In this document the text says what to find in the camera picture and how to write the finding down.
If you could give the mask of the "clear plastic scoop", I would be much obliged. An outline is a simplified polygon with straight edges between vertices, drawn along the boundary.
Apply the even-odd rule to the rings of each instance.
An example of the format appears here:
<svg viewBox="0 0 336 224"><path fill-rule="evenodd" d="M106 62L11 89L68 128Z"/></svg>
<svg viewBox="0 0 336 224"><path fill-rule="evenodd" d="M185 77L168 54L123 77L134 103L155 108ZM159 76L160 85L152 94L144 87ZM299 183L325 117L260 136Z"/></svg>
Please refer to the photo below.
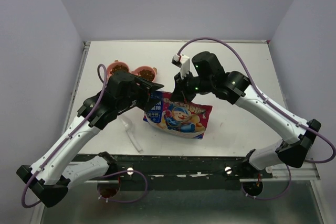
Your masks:
<svg viewBox="0 0 336 224"><path fill-rule="evenodd" d="M124 125L124 129L125 132L130 140L130 142L132 143L133 147L136 149L136 151L138 153L143 153L143 149L141 147L141 145L139 144L139 142L136 140L136 138L134 137L134 124L133 122L126 116L124 115L120 115L119 119L121 120L122 124Z"/></svg>

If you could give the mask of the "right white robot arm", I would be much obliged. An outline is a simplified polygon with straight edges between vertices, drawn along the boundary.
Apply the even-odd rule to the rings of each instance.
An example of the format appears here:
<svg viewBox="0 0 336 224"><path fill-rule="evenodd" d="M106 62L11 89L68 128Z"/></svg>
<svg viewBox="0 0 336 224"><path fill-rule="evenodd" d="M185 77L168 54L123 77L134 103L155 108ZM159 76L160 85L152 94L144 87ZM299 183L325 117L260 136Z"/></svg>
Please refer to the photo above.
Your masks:
<svg viewBox="0 0 336 224"><path fill-rule="evenodd" d="M266 167L284 163L300 168L305 162L321 124L313 119L296 118L272 99L254 89L248 77L238 71L225 72L215 54L208 51L193 58L174 55L172 64L179 67L175 75L174 102L192 102L197 94L212 93L220 100L236 105L273 129L281 140L263 149L253 149L239 164L246 177L255 177Z"/></svg>

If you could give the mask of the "pink pet food bag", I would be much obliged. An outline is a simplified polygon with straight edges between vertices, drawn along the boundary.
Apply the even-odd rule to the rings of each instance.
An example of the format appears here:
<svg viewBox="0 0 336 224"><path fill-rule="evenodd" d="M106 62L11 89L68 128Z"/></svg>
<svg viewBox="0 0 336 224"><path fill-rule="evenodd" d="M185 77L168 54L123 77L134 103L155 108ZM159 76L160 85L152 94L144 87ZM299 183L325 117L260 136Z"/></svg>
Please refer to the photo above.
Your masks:
<svg viewBox="0 0 336 224"><path fill-rule="evenodd" d="M143 120L166 133L202 139L206 131L211 105L172 102L170 92L155 91L151 98L158 102L144 114Z"/></svg>

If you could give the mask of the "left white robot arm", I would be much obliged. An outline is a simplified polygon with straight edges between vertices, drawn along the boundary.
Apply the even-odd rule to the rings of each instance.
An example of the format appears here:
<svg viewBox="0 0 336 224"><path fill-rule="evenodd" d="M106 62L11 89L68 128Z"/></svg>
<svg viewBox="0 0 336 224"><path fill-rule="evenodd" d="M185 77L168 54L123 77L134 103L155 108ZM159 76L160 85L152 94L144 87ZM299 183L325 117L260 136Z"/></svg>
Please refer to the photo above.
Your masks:
<svg viewBox="0 0 336 224"><path fill-rule="evenodd" d="M39 203L50 208L63 200L76 184L98 177L112 179L117 170L113 157L107 152L73 168L69 164L92 138L122 113L132 108L144 112L151 109L158 102L151 94L163 87L123 71L105 76L102 90L84 100L77 116L57 142L39 160L18 168L16 174L25 183L23 192L31 190Z"/></svg>

